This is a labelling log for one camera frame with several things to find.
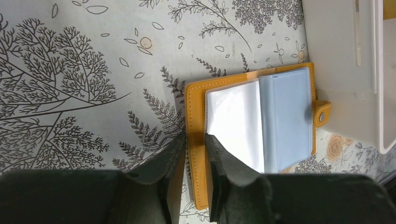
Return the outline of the orange leather card holder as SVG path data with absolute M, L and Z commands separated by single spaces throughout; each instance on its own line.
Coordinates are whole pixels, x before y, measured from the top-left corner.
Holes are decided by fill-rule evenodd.
M 313 63 L 257 70 L 189 83 L 186 133 L 198 210 L 209 207 L 205 135 L 259 173 L 279 173 L 316 153 L 316 130 L 331 103 L 317 100 Z

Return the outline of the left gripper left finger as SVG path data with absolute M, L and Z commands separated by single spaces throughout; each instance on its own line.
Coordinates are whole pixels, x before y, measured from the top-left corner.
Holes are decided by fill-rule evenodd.
M 177 224 L 186 135 L 129 172 L 16 170 L 0 179 L 3 224 Z

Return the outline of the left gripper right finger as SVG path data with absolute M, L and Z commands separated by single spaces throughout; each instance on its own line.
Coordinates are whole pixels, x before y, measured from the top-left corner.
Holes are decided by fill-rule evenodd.
M 211 222 L 219 224 L 393 224 L 386 189 L 354 174 L 261 174 L 205 136 Z

